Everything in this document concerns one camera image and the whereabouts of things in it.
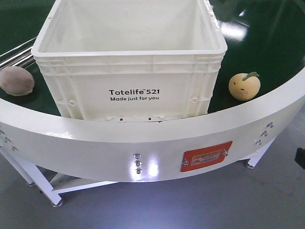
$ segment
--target plastic crate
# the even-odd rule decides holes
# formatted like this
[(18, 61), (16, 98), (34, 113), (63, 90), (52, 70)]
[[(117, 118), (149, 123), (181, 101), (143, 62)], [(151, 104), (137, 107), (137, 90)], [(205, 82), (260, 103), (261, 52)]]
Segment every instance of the plastic crate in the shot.
[(207, 113), (227, 49), (207, 0), (56, 0), (32, 54), (64, 117)]

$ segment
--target white conveyor frame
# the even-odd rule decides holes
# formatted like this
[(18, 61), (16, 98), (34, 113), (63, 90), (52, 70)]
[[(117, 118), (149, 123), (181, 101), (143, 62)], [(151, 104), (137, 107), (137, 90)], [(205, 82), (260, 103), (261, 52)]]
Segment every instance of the white conveyor frame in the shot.
[[(51, 200), (59, 193), (115, 182), (189, 177), (240, 159), (254, 167), (305, 102), (305, 69), (273, 91), (212, 114), (163, 122), (114, 123), (63, 118), (0, 99), (0, 151)], [(233, 141), (221, 163), (180, 172), (185, 151)], [(138, 174), (134, 155), (139, 154)], [(52, 186), (36, 166), (74, 177)]]

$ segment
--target adjustable foot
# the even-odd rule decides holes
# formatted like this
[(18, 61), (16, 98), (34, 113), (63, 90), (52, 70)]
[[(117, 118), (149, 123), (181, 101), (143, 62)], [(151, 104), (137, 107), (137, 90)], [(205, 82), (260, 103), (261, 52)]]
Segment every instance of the adjustable foot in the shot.
[(55, 208), (60, 207), (60, 206), (63, 205), (63, 199), (61, 199), (61, 200), (58, 202), (58, 204), (53, 204), (52, 202), (51, 202), (51, 204), (52, 204), (52, 206), (55, 207)]
[(27, 186), (33, 187), (33, 186), (35, 186), (35, 183), (34, 183), (34, 182), (32, 182), (32, 183), (28, 183), (28, 182), (27, 182)]
[(246, 160), (246, 164), (245, 164), (246, 167), (249, 168), (249, 169), (254, 169), (255, 167), (252, 166), (252, 165), (250, 165), (250, 164), (249, 164), (249, 161), (250, 161), (250, 160)]

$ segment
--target concrete floor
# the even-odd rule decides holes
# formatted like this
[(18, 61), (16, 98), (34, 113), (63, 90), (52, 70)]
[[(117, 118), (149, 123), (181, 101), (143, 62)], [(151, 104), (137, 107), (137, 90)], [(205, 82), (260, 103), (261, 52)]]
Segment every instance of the concrete floor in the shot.
[(153, 183), (117, 183), (63, 195), (53, 208), (0, 156), (0, 229), (304, 229), (305, 106), (255, 169), (244, 161)]

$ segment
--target metal rod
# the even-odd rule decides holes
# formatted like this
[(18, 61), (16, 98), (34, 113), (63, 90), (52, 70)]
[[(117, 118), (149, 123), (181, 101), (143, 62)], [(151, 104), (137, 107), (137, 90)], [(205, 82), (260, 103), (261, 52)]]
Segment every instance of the metal rod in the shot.
[(1, 61), (0, 59), (0, 71), (8, 66), (18, 66), (21, 68), (27, 68), (35, 63), (33, 55), (31, 54), (31, 49), (36, 38), (33, 38), (12, 50), (0, 55), (1, 57), (11, 54), (7, 59)]
[(23, 43), (23, 44), (21, 44), (21, 45), (15, 47), (15, 48), (9, 50), (9, 51), (7, 51), (6, 53), (1, 54), (1, 55), (0, 55), (0, 58), (1, 58), (2, 56), (5, 56), (6, 54), (9, 54), (10, 52), (13, 52), (13, 51), (15, 51), (15, 50), (21, 48), (22, 46), (26, 45), (27, 43), (34, 42), (34, 41), (36, 40), (36, 38), (37, 38), (37, 37), (34, 37), (34, 38), (30, 39), (29, 41), (27, 41), (27, 42), (25, 42), (25, 43)]

